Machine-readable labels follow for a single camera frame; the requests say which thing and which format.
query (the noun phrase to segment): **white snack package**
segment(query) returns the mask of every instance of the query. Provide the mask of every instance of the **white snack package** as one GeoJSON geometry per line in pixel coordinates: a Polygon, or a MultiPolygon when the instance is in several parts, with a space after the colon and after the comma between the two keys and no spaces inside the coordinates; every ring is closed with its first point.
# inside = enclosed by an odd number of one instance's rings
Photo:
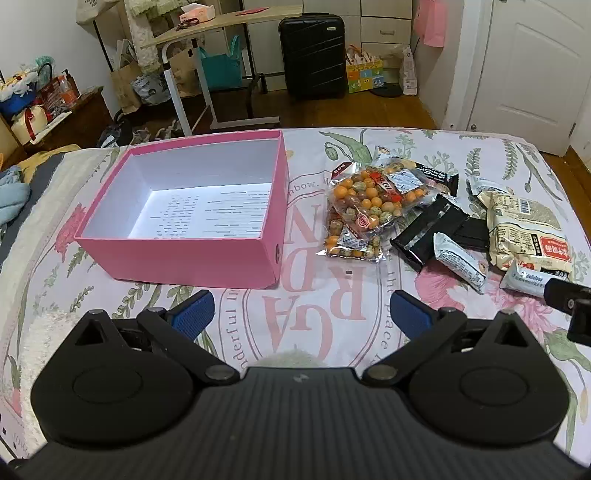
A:
{"type": "Polygon", "coordinates": [[[549,273],[520,267],[517,260],[513,260],[509,270],[503,277],[503,280],[501,280],[500,288],[520,291],[521,293],[527,293],[533,297],[543,299],[544,289],[548,280],[551,278],[558,277],[549,273]]]}
{"type": "Polygon", "coordinates": [[[488,275],[488,264],[479,261],[445,233],[433,234],[435,258],[459,277],[466,280],[480,295],[484,295],[484,285],[488,275]]]}
{"type": "Polygon", "coordinates": [[[501,192],[514,195],[513,190],[509,187],[504,187],[500,183],[486,179],[484,177],[470,175],[468,180],[470,182],[470,190],[472,191],[472,195],[474,195],[474,197],[478,197],[482,192],[501,192]]]}

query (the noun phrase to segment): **yellow cloth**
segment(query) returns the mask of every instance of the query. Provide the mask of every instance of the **yellow cloth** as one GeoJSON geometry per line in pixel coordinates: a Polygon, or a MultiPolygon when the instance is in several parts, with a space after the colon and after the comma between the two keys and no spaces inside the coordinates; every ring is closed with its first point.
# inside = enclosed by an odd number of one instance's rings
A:
{"type": "Polygon", "coordinates": [[[78,145],[66,145],[65,147],[56,148],[50,152],[39,152],[34,154],[32,157],[29,157],[26,160],[23,160],[18,164],[22,170],[22,179],[25,183],[31,183],[33,179],[33,175],[39,165],[44,164],[52,155],[56,155],[58,153],[68,153],[73,152],[76,150],[80,150],[78,145]]]}

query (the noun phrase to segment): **barcode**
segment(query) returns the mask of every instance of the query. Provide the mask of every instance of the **barcode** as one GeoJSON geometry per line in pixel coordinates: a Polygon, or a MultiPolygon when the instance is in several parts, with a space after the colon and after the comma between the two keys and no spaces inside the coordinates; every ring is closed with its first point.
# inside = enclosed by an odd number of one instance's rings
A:
{"type": "Polygon", "coordinates": [[[519,199],[519,210],[526,215],[530,214],[530,203],[525,199],[519,199]]]}

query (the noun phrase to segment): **white bag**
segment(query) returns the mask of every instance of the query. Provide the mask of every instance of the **white bag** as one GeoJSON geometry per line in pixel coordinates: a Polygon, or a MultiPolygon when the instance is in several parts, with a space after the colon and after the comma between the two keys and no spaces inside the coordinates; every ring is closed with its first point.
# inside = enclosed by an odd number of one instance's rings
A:
{"type": "Polygon", "coordinates": [[[119,0],[78,0],[76,23],[78,25],[90,23],[117,3],[119,0]]]}
{"type": "Polygon", "coordinates": [[[416,95],[417,76],[414,73],[413,51],[406,47],[402,53],[404,59],[400,65],[400,87],[404,95],[416,95]]]}

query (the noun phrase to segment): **door frame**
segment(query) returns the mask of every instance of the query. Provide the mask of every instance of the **door frame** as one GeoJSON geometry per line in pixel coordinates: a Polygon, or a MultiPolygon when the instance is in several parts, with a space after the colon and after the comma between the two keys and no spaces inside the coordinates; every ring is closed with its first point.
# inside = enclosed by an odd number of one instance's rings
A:
{"type": "Polygon", "coordinates": [[[484,66],[494,1],[498,0],[464,1],[456,71],[441,126],[444,130],[470,130],[469,122],[484,66]]]}

